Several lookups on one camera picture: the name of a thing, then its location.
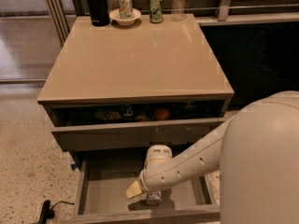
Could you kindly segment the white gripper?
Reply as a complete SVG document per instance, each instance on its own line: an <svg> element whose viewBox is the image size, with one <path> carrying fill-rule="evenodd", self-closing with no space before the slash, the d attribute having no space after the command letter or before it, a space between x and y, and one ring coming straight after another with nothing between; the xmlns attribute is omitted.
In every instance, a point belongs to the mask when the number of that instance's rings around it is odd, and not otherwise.
<svg viewBox="0 0 299 224"><path fill-rule="evenodd" d="M138 180L134 181L132 185L125 191L125 195L128 199L133 199L134 197L137 197L144 192L149 192L145 177L144 177L144 170L140 172Z"/></svg>

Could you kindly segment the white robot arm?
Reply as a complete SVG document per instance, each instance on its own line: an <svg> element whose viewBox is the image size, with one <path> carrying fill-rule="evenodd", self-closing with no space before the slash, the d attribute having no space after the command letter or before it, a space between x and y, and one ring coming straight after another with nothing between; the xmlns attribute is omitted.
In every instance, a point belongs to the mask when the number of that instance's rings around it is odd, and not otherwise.
<svg viewBox="0 0 299 224"><path fill-rule="evenodd" d="M177 156L149 148L132 199L220 171L221 224L299 224L299 92L245 106Z"/></svg>

